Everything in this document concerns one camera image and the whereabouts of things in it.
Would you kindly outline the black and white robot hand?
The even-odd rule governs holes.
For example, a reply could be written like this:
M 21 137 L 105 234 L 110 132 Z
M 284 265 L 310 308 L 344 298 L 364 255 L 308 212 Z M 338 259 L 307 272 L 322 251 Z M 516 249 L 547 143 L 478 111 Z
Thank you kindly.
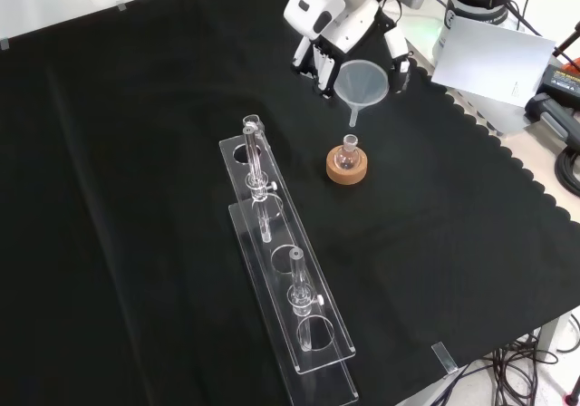
M 402 29 L 384 13 L 389 0 L 289 0 L 285 20 L 302 39 L 293 69 L 315 80 L 325 98 L 334 95 L 334 83 L 347 56 L 374 29 L 379 29 L 391 57 L 388 76 L 395 92 L 407 88 L 411 52 Z

